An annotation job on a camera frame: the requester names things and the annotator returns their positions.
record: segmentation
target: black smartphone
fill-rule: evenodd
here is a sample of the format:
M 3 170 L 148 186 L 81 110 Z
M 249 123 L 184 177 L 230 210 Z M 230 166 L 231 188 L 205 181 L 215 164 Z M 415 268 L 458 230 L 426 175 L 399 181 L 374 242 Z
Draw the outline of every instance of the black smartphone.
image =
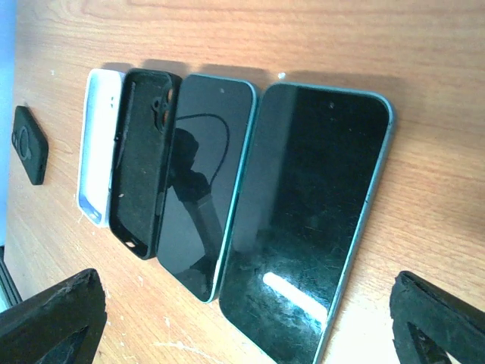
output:
M 49 155 L 49 144 L 26 106 L 19 105 L 15 108 L 12 145 L 22 161 L 30 183 L 42 184 Z
M 247 81 L 189 75 L 175 115 L 158 261 L 214 299 L 256 107 Z
M 219 303 L 276 362 L 321 361 L 393 127 L 375 93 L 277 83 L 261 99 Z

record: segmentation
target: black plastic piece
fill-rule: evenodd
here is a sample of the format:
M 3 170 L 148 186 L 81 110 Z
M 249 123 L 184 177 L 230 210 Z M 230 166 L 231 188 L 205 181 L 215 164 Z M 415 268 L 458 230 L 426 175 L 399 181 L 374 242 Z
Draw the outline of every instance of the black plastic piece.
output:
M 485 313 L 410 271 L 390 297 L 394 346 L 401 364 L 485 362 Z
M 12 145 L 22 161 L 30 183 L 33 185 L 42 184 L 44 182 L 49 145 L 36 119 L 25 106 L 17 106 L 15 108 Z
M 0 362 L 91 363 L 105 323 L 98 273 L 86 269 L 0 314 Z
M 155 256 L 160 234 L 180 82 L 168 72 L 132 69 L 121 92 L 109 226 L 141 259 Z
M 5 265 L 3 258 L 0 259 L 0 290 L 2 290 L 5 294 L 8 307 L 15 306 L 18 303 L 22 302 L 17 287 L 15 287 L 15 283 L 12 280 L 10 273 L 8 272 L 7 266 Z

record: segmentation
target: wooden table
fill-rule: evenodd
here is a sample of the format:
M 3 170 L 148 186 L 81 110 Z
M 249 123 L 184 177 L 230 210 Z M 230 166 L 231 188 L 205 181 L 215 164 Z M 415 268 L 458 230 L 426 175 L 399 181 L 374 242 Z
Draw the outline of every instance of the wooden table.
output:
M 98 270 L 108 323 L 95 362 L 264 363 L 217 301 L 191 297 L 81 217 L 74 194 L 86 77 L 130 65 L 371 89 L 399 126 L 327 348 L 397 362 L 389 295 L 412 270 L 485 309 L 485 7 L 478 0 L 19 1 L 14 100 L 45 130 L 42 187 L 11 153 L 5 260 L 24 299 Z

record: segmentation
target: phone case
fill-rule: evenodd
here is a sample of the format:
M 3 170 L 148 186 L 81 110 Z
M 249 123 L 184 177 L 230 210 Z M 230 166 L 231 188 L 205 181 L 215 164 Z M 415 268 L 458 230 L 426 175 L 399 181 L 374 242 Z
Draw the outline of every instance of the phone case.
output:
M 108 226 L 114 132 L 123 78 L 121 72 L 91 70 L 84 98 L 77 206 L 100 228 Z
M 180 82 L 168 72 L 132 69 L 121 92 L 109 226 L 141 259 L 152 258 L 158 242 Z
M 30 183 L 44 182 L 49 145 L 36 120 L 25 106 L 15 108 L 12 145 L 29 176 Z

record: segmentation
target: black silicone case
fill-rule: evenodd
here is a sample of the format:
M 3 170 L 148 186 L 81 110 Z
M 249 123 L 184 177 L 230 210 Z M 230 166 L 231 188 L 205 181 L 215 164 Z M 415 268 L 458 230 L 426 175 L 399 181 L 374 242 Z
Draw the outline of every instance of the black silicone case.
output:
M 109 226 L 141 259 L 155 256 L 180 77 L 132 69 L 114 137 Z
M 30 183 L 38 186 L 44 182 L 49 144 L 28 107 L 15 108 L 12 145 L 29 176 Z

